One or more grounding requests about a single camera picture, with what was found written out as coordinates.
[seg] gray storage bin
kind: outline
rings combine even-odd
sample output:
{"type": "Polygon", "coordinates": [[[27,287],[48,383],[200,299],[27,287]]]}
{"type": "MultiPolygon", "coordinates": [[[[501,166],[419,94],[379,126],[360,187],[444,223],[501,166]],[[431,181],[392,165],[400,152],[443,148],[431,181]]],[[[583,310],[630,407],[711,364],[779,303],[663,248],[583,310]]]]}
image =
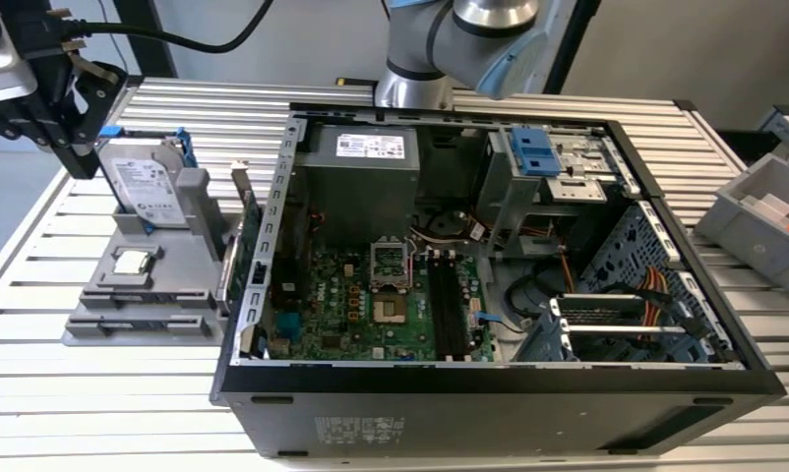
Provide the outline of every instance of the gray storage bin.
{"type": "Polygon", "coordinates": [[[696,232],[789,289],[787,163],[768,155],[716,195],[696,232]]]}

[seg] aluminum extrusion table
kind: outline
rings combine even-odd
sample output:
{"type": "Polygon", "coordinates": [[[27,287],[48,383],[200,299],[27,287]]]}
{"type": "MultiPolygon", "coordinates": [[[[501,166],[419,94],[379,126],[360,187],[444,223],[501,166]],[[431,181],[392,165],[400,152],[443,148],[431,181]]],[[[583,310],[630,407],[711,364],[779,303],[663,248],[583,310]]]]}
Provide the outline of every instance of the aluminum extrusion table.
{"type": "MultiPolygon", "coordinates": [[[[117,111],[130,128],[193,134],[209,192],[240,203],[229,162],[250,163],[264,198],[290,101],[369,104],[369,88],[298,88],[146,80],[117,111]]],[[[455,93],[456,110],[620,122],[691,227],[714,191],[744,168],[699,113],[671,101],[455,93]]],[[[217,347],[69,348],[60,336],[114,231],[102,179],[58,173],[0,254],[0,470],[552,470],[789,472],[789,396],[662,457],[537,462],[531,458],[266,461],[226,409],[206,401],[217,347]]],[[[732,306],[789,392],[789,293],[695,239],[732,306]]]]}

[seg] wire bundle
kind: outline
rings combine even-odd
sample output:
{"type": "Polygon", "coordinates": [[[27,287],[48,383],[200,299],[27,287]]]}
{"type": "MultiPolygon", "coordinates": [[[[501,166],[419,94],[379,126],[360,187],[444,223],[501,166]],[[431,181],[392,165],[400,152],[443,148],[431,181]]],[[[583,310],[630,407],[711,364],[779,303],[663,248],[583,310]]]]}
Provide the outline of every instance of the wire bundle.
{"type": "MultiPolygon", "coordinates": [[[[647,273],[644,275],[644,281],[639,285],[640,290],[651,290],[654,292],[662,292],[668,294],[668,280],[662,272],[652,266],[647,266],[647,273]]],[[[655,326],[659,322],[659,313],[662,308],[651,304],[650,301],[644,301],[644,319],[642,326],[655,326]]]]}

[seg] white wall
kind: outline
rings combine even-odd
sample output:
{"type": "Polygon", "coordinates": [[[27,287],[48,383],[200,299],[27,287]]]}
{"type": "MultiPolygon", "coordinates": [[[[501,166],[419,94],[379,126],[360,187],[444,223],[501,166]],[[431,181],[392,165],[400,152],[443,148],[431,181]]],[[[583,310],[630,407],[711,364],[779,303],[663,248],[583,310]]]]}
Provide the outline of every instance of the white wall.
{"type": "MultiPolygon", "coordinates": [[[[232,39],[261,0],[154,0],[164,30],[201,42],[232,39]]],[[[380,78],[388,22],[377,0],[276,0],[234,51],[204,54],[178,46],[178,76],[198,81],[331,86],[337,77],[380,78]]]]}
{"type": "MultiPolygon", "coordinates": [[[[113,23],[118,23],[117,8],[114,7],[113,0],[102,0],[105,8],[108,10],[108,20],[113,23]]],[[[53,0],[53,8],[69,8],[73,13],[73,18],[86,20],[89,22],[101,22],[102,9],[98,1],[92,0],[53,0]]],[[[81,50],[81,55],[90,61],[101,61],[109,64],[114,64],[122,67],[121,59],[118,58],[117,51],[114,49],[112,38],[108,34],[96,34],[93,37],[85,39],[88,47],[81,50]]],[[[133,75],[138,75],[140,68],[136,65],[133,53],[130,51],[130,45],[128,39],[124,36],[117,37],[118,49],[125,59],[128,70],[133,75]]],[[[31,151],[37,152],[38,148],[27,138],[19,138],[15,141],[9,141],[0,137],[0,150],[7,151],[31,151]]]]}
{"type": "Polygon", "coordinates": [[[789,0],[603,0],[563,93],[687,98],[752,127],[789,103],[789,0]]]}

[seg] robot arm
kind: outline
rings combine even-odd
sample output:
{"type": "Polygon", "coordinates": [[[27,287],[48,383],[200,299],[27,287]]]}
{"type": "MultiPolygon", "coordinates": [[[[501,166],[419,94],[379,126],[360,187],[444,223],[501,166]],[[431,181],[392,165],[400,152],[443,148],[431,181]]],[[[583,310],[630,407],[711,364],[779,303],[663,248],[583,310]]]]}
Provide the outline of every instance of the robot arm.
{"type": "MultiPolygon", "coordinates": [[[[93,32],[134,34],[206,53],[245,41],[273,0],[225,44],[202,44],[128,25],[65,21],[66,10],[48,0],[0,0],[0,135],[30,138],[50,148],[69,174],[90,179],[100,167],[93,149],[124,86],[124,70],[78,54],[77,38],[93,32]],[[76,92],[88,103],[76,106],[76,92]]],[[[451,106],[453,78],[493,99],[521,89],[541,46],[535,27],[537,0],[388,0],[388,70],[376,87],[377,106],[441,109],[451,106]]]]}
{"type": "Polygon", "coordinates": [[[65,15],[48,0],[0,0],[0,135],[30,138],[52,149],[73,177],[90,179],[100,166],[93,142],[126,75],[81,57],[65,15]],[[88,103],[84,112],[76,92],[88,103]]]}
{"type": "Polygon", "coordinates": [[[389,0],[385,76],[377,106],[443,109],[455,79],[501,99],[529,77],[547,42],[537,0],[389,0]]]}

